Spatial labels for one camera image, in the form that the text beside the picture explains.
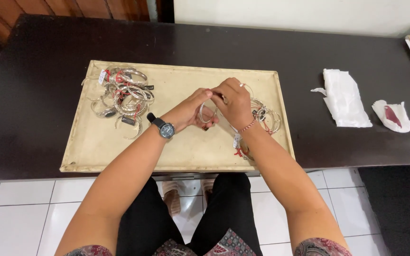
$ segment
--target dark wooden table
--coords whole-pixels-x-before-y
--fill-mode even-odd
[[[410,132],[371,108],[405,101],[410,118],[403,39],[26,14],[0,56],[0,179],[97,175],[58,170],[90,60],[275,70],[303,168],[410,165]],[[336,127],[310,92],[324,68],[350,72],[372,128]]]

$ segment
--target black mat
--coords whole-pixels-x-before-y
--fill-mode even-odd
[[[410,166],[359,172],[389,251],[393,256],[410,255]]]

